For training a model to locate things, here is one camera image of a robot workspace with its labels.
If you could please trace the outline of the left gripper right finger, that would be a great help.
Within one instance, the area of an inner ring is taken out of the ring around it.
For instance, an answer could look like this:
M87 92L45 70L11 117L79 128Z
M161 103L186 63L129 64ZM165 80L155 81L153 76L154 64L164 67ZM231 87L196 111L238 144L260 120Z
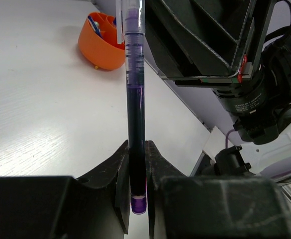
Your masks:
M187 239L186 232L178 225L179 219L173 214L174 208L166 205L169 192L166 184L184 174L162 156L153 141L146 142L145 150L149 238Z

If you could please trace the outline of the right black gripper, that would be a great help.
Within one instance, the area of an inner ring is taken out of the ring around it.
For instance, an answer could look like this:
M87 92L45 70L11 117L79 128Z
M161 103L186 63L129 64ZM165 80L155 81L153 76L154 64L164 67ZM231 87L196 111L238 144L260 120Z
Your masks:
M259 70L274 0L148 0L146 39L159 77L209 87Z

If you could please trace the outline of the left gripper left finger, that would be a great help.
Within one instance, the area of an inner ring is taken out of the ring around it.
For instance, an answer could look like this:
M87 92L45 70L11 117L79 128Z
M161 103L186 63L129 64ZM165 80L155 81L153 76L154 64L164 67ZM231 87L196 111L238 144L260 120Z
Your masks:
M122 239L128 233L130 181L128 142L108 159L76 179L80 199L76 209L77 239Z

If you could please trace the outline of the purple pen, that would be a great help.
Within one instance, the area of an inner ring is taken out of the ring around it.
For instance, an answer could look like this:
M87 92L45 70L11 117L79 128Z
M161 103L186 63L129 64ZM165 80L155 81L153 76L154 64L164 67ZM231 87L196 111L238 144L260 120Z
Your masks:
M147 209L143 45L144 36L140 34L125 37L131 209L137 215Z

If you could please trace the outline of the clear pen cap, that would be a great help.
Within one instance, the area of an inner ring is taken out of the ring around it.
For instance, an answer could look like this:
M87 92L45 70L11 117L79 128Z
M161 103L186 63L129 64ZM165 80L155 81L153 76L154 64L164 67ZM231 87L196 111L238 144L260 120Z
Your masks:
M117 43L122 44L130 33L145 36L145 1L116 0L115 25Z

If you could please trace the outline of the blue ballpoint pen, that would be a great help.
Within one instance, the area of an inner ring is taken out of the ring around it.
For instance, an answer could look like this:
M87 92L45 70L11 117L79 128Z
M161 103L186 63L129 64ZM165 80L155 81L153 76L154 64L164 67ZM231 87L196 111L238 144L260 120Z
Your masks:
M98 35L100 38L102 38L102 34L101 34L100 27L99 27L99 23L97 21L94 21L93 18L90 15L88 16L88 21L89 21L89 24L90 24L91 28L96 33L96 35Z

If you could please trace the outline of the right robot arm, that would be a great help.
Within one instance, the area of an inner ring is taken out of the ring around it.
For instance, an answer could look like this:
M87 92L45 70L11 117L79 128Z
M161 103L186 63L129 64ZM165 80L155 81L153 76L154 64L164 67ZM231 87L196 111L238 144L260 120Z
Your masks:
M274 0L148 0L146 39L159 76L210 88L245 142L291 124L291 21L267 33Z

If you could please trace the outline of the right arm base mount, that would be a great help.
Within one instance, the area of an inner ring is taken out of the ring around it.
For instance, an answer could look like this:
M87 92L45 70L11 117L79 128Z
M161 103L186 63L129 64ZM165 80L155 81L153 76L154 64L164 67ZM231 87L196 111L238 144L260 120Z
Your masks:
M232 146L221 150L214 159L203 152L196 162L190 177L250 177L256 174L250 170L251 164L245 162L240 151L241 146Z

